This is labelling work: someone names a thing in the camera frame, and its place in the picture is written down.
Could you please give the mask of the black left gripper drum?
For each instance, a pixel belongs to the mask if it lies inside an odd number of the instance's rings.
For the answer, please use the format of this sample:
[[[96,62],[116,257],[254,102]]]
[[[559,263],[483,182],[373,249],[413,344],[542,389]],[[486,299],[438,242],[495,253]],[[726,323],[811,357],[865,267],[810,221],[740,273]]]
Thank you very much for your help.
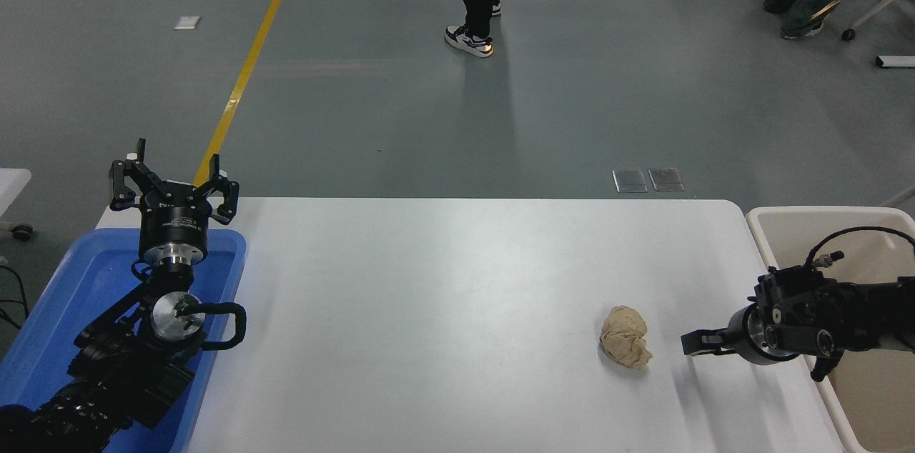
[[[151,250],[165,244],[186,244],[206,250],[212,205],[204,198],[189,200],[190,192],[183,189],[168,189],[166,193],[172,199],[156,191],[141,196],[139,248]]]

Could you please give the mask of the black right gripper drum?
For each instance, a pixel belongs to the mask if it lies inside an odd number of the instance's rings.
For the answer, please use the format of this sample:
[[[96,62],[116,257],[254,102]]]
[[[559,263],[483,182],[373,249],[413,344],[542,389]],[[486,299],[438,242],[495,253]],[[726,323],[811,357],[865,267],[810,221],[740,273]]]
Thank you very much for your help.
[[[752,309],[741,309],[736,311],[728,322],[725,329],[725,355],[735,354],[745,361],[750,361],[751,357],[751,336],[748,332],[748,315],[752,315]]]

